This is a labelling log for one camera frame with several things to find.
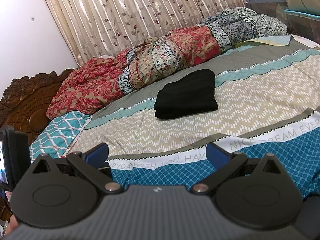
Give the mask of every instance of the folded black garment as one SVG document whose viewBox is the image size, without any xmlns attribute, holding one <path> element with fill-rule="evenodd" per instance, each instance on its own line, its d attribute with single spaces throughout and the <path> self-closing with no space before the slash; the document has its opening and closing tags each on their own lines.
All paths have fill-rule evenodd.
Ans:
<svg viewBox="0 0 320 240">
<path fill-rule="evenodd" d="M 160 119 L 215 111 L 214 73 L 210 69 L 194 71 L 180 80 L 168 83 L 159 91 L 153 107 Z"/>
</svg>

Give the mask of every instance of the curtain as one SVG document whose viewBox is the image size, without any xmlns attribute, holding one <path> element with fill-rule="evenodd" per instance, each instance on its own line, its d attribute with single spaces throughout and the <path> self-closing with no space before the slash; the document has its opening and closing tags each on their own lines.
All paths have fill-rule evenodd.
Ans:
<svg viewBox="0 0 320 240">
<path fill-rule="evenodd" d="M 102 55 L 114 56 L 148 37 L 193 26 L 243 0 L 46 0 L 79 66 Z"/>
</svg>

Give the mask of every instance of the white wall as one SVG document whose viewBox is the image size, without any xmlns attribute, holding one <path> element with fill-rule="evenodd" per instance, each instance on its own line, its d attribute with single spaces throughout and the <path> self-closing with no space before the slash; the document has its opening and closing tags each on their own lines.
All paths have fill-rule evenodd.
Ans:
<svg viewBox="0 0 320 240">
<path fill-rule="evenodd" d="M 0 98 L 14 78 L 75 67 L 44 0 L 0 0 Z"/>
</svg>

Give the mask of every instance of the gray fabric strip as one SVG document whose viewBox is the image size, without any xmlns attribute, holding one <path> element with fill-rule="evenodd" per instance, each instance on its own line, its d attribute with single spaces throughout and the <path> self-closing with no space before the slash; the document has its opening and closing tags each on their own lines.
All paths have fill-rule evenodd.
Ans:
<svg viewBox="0 0 320 240">
<path fill-rule="evenodd" d="M 145 88 L 120 98 L 105 108 L 92 115 L 92 120 L 114 113 L 120 108 L 134 106 L 148 98 L 155 98 L 165 84 L 180 80 L 184 76 L 199 69 L 210 69 L 215 75 L 225 71 L 247 68 L 254 64 L 263 64 L 271 60 L 277 60 L 285 55 L 290 55 L 299 49 L 309 49 L 309 47 L 291 39 L 289 46 L 259 45 L 240 52 L 233 52 L 230 55 L 216 57 L 194 67 L 183 69 L 171 76 L 161 79 Z"/>
<path fill-rule="evenodd" d="M 270 132 L 270 131 L 275 130 L 277 128 L 284 127 L 290 123 L 302 121 L 303 119 L 310 116 L 313 112 L 314 112 L 314 110 L 312 110 L 311 108 L 307 108 L 305 111 L 303 111 L 303 113 L 298 114 L 297 116 L 295 116 L 293 118 L 282 120 L 282 121 L 279 121 L 275 124 L 268 125 L 268 126 L 259 128 L 257 130 L 254 130 L 252 132 L 248 132 L 248 133 L 239 135 L 239 137 L 240 138 L 247 138 L 247 139 L 253 138 L 255 136 L 264 134 L 266 132 Z M 205 146 L 208 143 L 215 142 L 215 141 L 220 140 L 222 138 L 225 138 L 227 136 L 228 135 L 226 135 L 226 134 L 216 133 L 216 134 L 210 135 L 206 138 L 203 138 L 199 141 L 196 141 L 195 143 L 192 143 L 190 145 L 187 145 L 185 147 L 182 147 L 182 148 L 179 148 L 176 150 L 172 150 L 172 151 L 168 151 L 168 152 L 160 152 L 160 153 L 117 155 L 117 156 L 109 157 L 108 160 L 114 160 L 114 159 L 138 160 L 138 159 L 145 159 L 145 158 L 150 158 L 150 157 L 171 155 L 171 154 L 175 154 L 177 152 L 185 152 L 185 151 L 192 150 L 192 149 L 199 149 L 200 147 Z"/>
</svg>

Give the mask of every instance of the wooden headboard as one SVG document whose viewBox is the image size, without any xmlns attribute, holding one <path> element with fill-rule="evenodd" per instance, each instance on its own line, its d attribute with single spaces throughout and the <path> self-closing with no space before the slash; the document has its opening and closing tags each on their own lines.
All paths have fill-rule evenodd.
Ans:
<svg viewBox="0 0 320 240">
<path fill-rule="evenodd" d="M 0 126 L 12 125 L 16 131 L 26 132 L 30 145 L 49 124 L 45 113 L 72 71 L 66 69 L 60 76 L 51 72 L 12 80 L 0 101 Z"/>
</svg>

